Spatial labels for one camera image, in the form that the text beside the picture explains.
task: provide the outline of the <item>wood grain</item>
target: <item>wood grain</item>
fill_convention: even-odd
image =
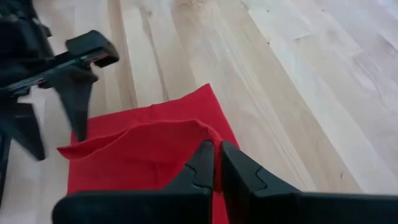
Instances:
[[[398,3],[393,0],[35,0],[64,41],[96,29],[121,61],[95,68],[90,116],[210,83],[241,150],[300,190],[398,194]],[[50,223],[70,129],[52,90],[36,105],[49,157],[10,154],[0,223]]]

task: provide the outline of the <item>red fabric fold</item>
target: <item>red fabric fold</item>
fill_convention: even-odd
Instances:
[[[215,191],[221,192],[222,140],[233,132],[209,84],[178,100],[88,121],[88,139],[60,147],[70,160],[68,194],[80,190],[157,190],[182,170],[204,140],[215,145]],[[213,194],[213,223],[228,223]]]

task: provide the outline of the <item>red cloth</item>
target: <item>red cloth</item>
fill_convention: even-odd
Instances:
[[[220,146],[238,143],[209,84],[178,100],[91,118],[86,141],[58,149],[70,160],[68,194],[162,189],[203,140],[215,145],[213,223],[228,223]]]

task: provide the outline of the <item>black plastic part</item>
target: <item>black plastic part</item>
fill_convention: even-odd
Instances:
[[[165,189],[70,195],[55,206],[53,224],[211,223],[213,166],[205,141]]]
[[[8,154],[10,151],[11,137],[0,131],[0,206],[6,183]]]
[[[16,100],[2,100],[0,131],[14,138],[37,160],[45,159],[39,124],[31,104],[17,103]]]
[[[398,196],[303,193],[222,143],[223,192],[231,224],[398,223]]]
[[[6,40],[9,57],[53,57],[47,35],[39,22],[32,1],[0,1],[0,24],[3,25],[0,40]]]
[[[49,60],[48,63],[42,64],[41,66],[32,68],[30,73],[33,75],[29,75],[29,78],[20,80],[18,82],[14,82],[10,85],[6,85],[5,87],[0,87],[0,97],[20,97],[24,96],[20,94],[21,90],[27,90],[34,85],[44,86],[45,88],[52,87],[47,83],[46,77],[52,75],[54,73],[59,73],[58,70],[63,69],[65,67],[79,67],[83,69],[88,69],[90,67],[90,63],[95,58],[103,55],[103,52],[93,52],[87,53],[86,55],[79,56],[73,55],[70,52],[65,52],[60,55],[57,55],[53,60]]]
[[[42,25],[42,28],[43,28],[43,30],[44,30],[44,34],[45,34],[47,37],[52,37],[52,33],[51,33],[50,28],[48,28],[48,27],[45,26],[45,25]]]
[[[85,140],[91,87],[98,77],[89,67],[69,66],[49,73],[45,79],[57,91],[78,140]]]
[[[68,51],[74,55],[84,55],[88,52],[103,52],[103,54],[92,59],[92,62],[100,68],[119,61],[119,54],[114,45],[95,30],[67,40],[66,45]]]

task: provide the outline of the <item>wooden floor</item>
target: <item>wooden floor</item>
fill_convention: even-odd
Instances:
[[[395,0],[35,0],[64,41],[101,31],[121,61],[95,72],[91,116],[210,83],[242,151],[301,190],[398,194]],[[0,223],[50,223],[65,195],[67,120],[35,102],[49,158],[10,155]]]

